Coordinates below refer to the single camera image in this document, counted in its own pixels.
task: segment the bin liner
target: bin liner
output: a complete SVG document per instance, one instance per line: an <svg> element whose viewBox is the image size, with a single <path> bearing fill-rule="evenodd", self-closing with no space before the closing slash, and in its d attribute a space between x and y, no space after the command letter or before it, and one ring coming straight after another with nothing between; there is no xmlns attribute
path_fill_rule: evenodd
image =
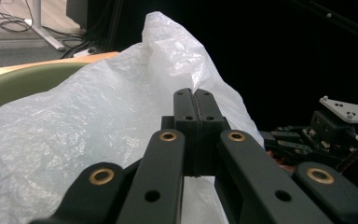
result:
<svg viewBox="0 0 358 224"><path fill-rule="evenodd" d="M0 107L0 223L51 216L92 164L125 168L141 159L183 88L211 92L231 129L264 146L241 96L186 28L155 11L146 15L142 36L52 90ZM227 223L212 176L185 177L182 205L182 223Z"/></svg>

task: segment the brass ring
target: brass ring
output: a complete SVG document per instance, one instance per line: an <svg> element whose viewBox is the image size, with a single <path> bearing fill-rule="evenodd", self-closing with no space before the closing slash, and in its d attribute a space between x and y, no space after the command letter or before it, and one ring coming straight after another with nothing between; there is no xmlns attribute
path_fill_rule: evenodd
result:
<svg viewBox="0 0 358 224"><path fill-rule="evenodd" d="M317 176L315 173L322 173L324 177ZM321 184L333 184L334 183L334 177L327 173L326 171L319 169L319 168L309 168L307 170L307 175L313 179L316 182L319 182Z"/></svg>
<svg viewBox="0 0 358 224"><path fill-rule="evenodd" d="M177 137L176 133L162 133L159 135L159 139L166 142L171 142Z"/></svg>
<svg viewBox="0 0 358 224"><path fill-rule="evenodd" d="M103 172L107 173L107 176L102 179L97 179L96 176ZM113 170L108 168L101 168L92 172L92 174L89 176L89 182L93 185L104 185L107 182L111 181L113 179L113 176L115 176Z"/></svg>
<svg viewBox="0 0 358 224"><path fill-rule="evenodd" d="M229 133L228 138L235 142L245 141L245 135L243 133Z"/></svg>

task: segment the plastic bag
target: plastic bag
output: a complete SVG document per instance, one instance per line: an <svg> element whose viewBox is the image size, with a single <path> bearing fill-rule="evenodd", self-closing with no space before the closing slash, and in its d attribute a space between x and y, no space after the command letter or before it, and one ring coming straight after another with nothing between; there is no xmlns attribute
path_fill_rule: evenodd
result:
<svg viewBox="0 0 358 224"><path fill-rule="evenodd" d="M210 91L232 129L262 137L240 95L202 44L160 12L146 15L143 42L81 68L51 91L0 107L0 223L51 216L78 175L107 161L142 158L173 93ZM225 223L212 177L186 177L182 223Z"/></svg>

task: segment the black mechanical device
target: black mechanical device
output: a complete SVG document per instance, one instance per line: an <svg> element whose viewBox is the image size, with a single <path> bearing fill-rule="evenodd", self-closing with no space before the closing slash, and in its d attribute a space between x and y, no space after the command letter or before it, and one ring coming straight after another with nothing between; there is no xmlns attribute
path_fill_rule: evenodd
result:
<svg viewBox="0 0 358 224"><path fill-rule="evenodd" d="M288 165L316 161L344 172L358 160L358 105L330 100L319 101L326 110L313 113L310 126L278 127L260 132L265 149Z"/></svg>
<svg viewBox="0 0 358 224"><path fill-rule="evenodd" d="M182 89L144 156L85 169L40 223L180 223L184 176L212 175L229 223L358 223L358 188L336 169L301 162L285 172L254 138L231 130L213 95Z"/></svg>

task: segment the gray carpet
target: gray carpet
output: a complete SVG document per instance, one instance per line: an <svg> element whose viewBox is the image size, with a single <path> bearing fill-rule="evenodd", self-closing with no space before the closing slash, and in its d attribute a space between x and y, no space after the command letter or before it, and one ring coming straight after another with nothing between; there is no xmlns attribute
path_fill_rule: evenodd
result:
<svg viewBox="0 0 358 224"><path fill-rule="evenodd" d="M58 60L65 52L66 50L58 51L52 46L40 48L0 49L0 67Z"/></svg>

